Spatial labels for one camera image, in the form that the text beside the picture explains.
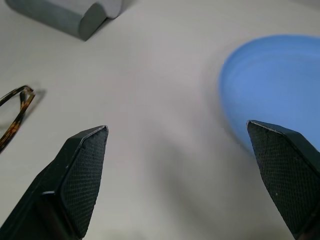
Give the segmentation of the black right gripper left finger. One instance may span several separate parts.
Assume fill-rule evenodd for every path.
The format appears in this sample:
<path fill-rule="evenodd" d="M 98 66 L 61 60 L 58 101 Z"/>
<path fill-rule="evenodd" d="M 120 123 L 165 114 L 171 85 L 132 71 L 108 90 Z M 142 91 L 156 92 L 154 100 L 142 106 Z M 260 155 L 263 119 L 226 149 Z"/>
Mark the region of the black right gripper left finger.
<path fill-rule="evenodd" d="M 68 138 L 0 228 L 2 240 L 81 240 L 98 198 L 109 129 Z"/>

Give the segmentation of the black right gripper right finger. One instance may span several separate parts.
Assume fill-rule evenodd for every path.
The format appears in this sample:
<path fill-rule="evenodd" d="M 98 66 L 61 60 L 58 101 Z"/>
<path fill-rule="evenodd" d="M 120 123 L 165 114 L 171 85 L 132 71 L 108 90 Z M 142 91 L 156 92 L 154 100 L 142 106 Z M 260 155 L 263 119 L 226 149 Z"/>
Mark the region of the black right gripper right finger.
<path fill-rule="evenodd" d="M 296 240 L 320 238 L 320 153 L 299 132 L 247 123 L 261 179 Z"/>

